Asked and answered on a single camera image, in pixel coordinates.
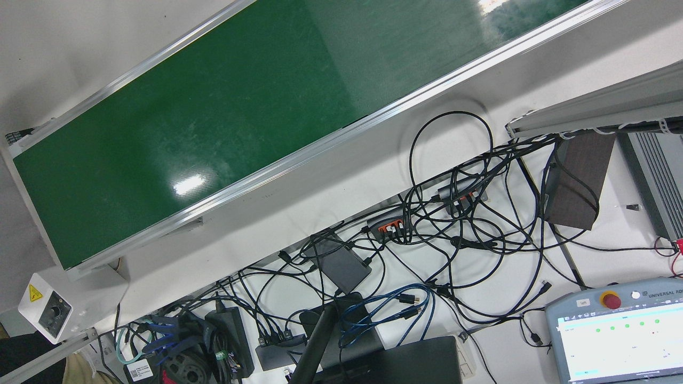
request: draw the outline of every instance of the black pole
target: black pole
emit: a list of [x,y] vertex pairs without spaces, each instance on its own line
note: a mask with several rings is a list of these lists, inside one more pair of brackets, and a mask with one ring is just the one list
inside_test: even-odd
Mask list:
[[320,360],[322,360],[322,354],[325,352],[327,343],[330,341],[332,329],[336,323],[337,309],[333,305],[325,306],[316,323],[316,328],[311,333],[308,345],[296,365],[294,374],[292,374],[290,379],[290,384],[313,383],[318,365],[320,365]]

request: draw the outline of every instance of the red emergency stop button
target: red emergency stop button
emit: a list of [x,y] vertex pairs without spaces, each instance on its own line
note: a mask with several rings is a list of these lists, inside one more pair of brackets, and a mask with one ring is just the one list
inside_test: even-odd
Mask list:
[[622,300],[615,292],[605,292],[600,297],[600,303],[610,310],[617,310],[622,306]]

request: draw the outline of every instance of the screen display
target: screen display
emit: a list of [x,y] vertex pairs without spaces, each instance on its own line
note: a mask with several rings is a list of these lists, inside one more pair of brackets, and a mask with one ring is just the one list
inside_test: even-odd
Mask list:
[[612,383],[682,373],[683,302],[557,319],[570,383]]

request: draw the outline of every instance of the universal robots logo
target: universal robots logo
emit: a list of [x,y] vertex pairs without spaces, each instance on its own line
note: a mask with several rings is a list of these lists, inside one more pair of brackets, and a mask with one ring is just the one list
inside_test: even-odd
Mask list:
[[663,292],[657,292],[657,293],[653,293],[653,294],[648,294],[648,292],[647,292],[646,290],[643,291],[643,295],[644,295],[644,296],[647,296],[647,297],[649,297],[649,298],[651,298],[651,299],[654,298],[654,297],[669,296],[670,294],[680,294],[680,293],[683,293],[683,289],[678,289],[678,290],[675,290],[675,291],[673,291],[673,290],[666,290],[666,291],[663,291]]

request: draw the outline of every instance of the orange usb port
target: orange usb port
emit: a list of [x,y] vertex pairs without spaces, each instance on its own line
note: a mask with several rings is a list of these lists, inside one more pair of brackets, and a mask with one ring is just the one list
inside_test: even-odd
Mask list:
[[392,221],[391,223],[388,223],[386,225],[382,225],[381,227],[377,228],[377,230],[379,232],[387,233],[387,232],[389,232],[389,229],[388,229],[389,227],[394,227],[394,228],[398,229],[400,227],[400,225],[403,225],[403,219],[398,219],[398,220]]

